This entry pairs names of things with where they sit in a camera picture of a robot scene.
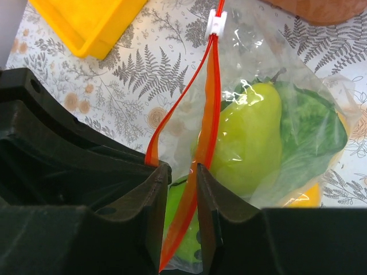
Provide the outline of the clear zip top bag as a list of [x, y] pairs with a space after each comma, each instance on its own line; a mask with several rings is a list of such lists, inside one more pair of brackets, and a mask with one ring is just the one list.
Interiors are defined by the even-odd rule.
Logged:
[[145, 162], [171, 167], [159, 268], [202, 271], [198, 165], [252, 206], [317, 206], [316, 183], [334, 166], [360, 116], [353, 95], [331, 88], [255, 10], [220, 1], [194, 76], [157, 126]]

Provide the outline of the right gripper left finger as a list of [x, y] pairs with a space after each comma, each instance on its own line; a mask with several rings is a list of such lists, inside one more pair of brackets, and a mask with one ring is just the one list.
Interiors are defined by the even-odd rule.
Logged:
[[157, 274], [171, 168], [1, 72], [1, 273]]

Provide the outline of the green fake pear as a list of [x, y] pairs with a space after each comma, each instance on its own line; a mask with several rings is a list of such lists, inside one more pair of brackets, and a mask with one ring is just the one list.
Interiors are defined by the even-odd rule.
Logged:
[[210, 173], [236, 195], [275, 183], [282, 162], [282, 101], [271, 82], [225, 92]]

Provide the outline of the green fake melon black stripes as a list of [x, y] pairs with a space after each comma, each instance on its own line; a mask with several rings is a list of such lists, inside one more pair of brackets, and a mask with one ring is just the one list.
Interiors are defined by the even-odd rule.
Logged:
[[161, 263], [174, 256], [189, 264], [202, 262], [199, 221], [193, 188], [186, 185], [192, 181], [188, 175], [170, 184], [167, 194]]

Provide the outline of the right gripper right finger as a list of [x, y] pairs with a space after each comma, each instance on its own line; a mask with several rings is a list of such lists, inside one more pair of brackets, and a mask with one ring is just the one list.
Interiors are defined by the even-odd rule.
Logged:
[[205, 274], [365, 274], [366, 210], [257, 209], [197, 167]]

